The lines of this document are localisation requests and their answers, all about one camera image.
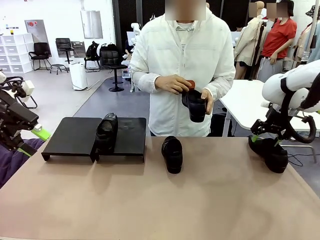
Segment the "black platform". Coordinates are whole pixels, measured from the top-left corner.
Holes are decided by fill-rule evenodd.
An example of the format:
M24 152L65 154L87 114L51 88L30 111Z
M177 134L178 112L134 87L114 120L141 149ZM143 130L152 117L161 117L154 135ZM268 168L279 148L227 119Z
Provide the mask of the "black platform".
M93 149L96 130L101 118L65 117L43 150L42 157L48 161L50 156L90 157L95 162Z
M144 161L147 120L145 118L118 117L118 134L113 153L96 153L100 156L137 156Z

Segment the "person's right hand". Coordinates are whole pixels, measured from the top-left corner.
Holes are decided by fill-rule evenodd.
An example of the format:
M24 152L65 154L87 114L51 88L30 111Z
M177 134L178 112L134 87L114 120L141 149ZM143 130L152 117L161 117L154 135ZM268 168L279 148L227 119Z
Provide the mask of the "person's right hand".
M178 75L159 76L154 82L155 88L163 91L179 95L183 91L189 92L192 84Z

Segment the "white table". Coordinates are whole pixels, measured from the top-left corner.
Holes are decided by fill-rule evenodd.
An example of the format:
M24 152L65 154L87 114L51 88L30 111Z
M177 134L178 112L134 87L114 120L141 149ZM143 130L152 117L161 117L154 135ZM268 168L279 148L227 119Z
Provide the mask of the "white table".
M222 104L226 107L227 113L223 127L223 137L228 136L229 125L231 120L231 115L238 122L238 124L247 130L250 130L256 120L260 119L262 121L267 120L266 114L268 108L262 107L261 104L266 101L262 96L262 89L264 83L259 80L234 80L233 86L230 91L221 98ZM320 114L305 113L305 115L311 115L314 118L316 131L320 132ZM300 118L293 117L291 120L291 125L296 131L309 132L310 128L307 123L303 123ZM311 146L304 145L305 148L311 148L312 153L315 156L315 151Z

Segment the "white trash bin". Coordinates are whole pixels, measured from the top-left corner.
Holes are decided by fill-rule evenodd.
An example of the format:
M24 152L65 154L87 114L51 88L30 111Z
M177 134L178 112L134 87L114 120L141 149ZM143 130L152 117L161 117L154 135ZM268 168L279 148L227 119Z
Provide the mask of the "white trash bin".
M82 62L69 64L73 90L81 91L88 87L85 66Z

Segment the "person's left hand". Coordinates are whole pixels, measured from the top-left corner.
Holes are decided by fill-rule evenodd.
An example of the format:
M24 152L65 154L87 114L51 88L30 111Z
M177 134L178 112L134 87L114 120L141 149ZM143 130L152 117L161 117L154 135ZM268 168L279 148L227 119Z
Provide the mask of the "person's left hand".
M207 89L202 89L202 99L206 100L206 113L207 115L210 115L212 113L212 109L214 107L214 99L211 96L211 93Z
M278 58L278 53L274 52L270 57L270 64L271 65L275 64L277 61L277 58Z

